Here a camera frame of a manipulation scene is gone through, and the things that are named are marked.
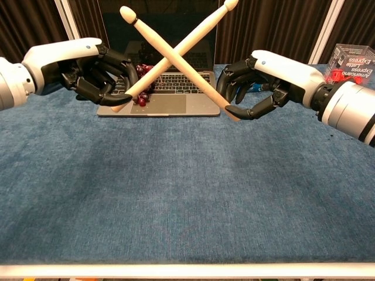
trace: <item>blue fabric surface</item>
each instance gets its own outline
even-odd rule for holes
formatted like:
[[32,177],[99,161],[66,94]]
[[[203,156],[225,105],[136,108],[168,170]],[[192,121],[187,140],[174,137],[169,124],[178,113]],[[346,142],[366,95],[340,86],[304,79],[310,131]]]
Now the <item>blue fabric surface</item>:
[[99,118],[74,97],[0,112],[0,264],[375,262],[375,150],[313,111]]

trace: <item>box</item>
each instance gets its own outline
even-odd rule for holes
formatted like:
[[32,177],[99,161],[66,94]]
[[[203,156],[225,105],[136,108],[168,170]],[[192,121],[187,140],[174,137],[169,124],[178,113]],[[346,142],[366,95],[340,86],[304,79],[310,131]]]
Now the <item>box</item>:
[[366,85],[375,79],[375,51],[362,45],[336,44],[324,73],[327,83],[354,78]]

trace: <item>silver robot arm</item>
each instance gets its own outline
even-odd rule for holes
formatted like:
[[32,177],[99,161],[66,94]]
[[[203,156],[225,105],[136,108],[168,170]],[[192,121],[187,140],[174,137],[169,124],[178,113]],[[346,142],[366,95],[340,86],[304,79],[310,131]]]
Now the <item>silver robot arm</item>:
[[105,47],[101,39],[34,46],[21,63],[0,57],[0,111],[26,103],[30,94],[48,95],[62,87],[78,93],[78,100],[104,106],[131,101],[131,95],[111,94],[113,77],[122,78],[126,89],[138,81],[131,60]]
[[225,67],[217,91],[239,104],[254,84],[268,83],[271,96],[253,108],[228,105],[240,119],[258,119],[288,101],[316,111],[318,120],[375,147],[375,91],[352,81],[327,84],[317,69],[264,50]]

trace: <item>dark curtain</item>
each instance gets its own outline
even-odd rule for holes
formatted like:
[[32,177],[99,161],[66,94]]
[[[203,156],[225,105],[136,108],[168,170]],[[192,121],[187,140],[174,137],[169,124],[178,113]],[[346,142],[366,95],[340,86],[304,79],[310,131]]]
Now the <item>dark curtain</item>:
[[54,1],[0,0],[0,56],[22,61],[35,45],[68,40]]
[[322,0],[239,1],[218,24],[215,63],[233,63],[260,49],[308,63],[330,3]]
[[97,0],[69,0],[80,37],[100,38],[108,46],[103,18]]
[[375,47],[375,1],[344,1],[319,63],[328,63],[337,43]]

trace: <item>drumstick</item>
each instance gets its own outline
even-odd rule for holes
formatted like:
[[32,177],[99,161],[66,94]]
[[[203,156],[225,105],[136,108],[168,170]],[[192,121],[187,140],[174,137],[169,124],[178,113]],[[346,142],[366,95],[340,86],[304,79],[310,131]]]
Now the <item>drumstick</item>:
[[230,118],[239,121],[237,117],[229,113],[225,107],[230,105],[206,80],[199,75],[194,68],[187,63],[173,48],[164,41],[153,29],[146,23],[137,19],[135,12],[129,7],[123,6],[120,9],[121,16],[139,31],[141,35],[155,48],[160,54],[166,57],[179,71],[187,76],[202,92],[204,92],[213,102],[215,102]]
[[[183,56],[188,50],[190,50],[197,42],[207,35],[223,18],[223,16],[234,9],[238,3],[238,0],[226,0],[224,5],[218,10],[208,16],[203,22],[201,22],[192,32],[189,33],[176,47],[175,50],[180,56]],[[127,94],[132,95],[134,98],[137,97],[148,85],[153,83],[163,72],[165,72],[172,64],[165,57],[155,65],[149,72],[147,72],[140,80],[138,80],[128,91]],[[119,105],[112,107],[114,112],[119,112],[125,107]]]

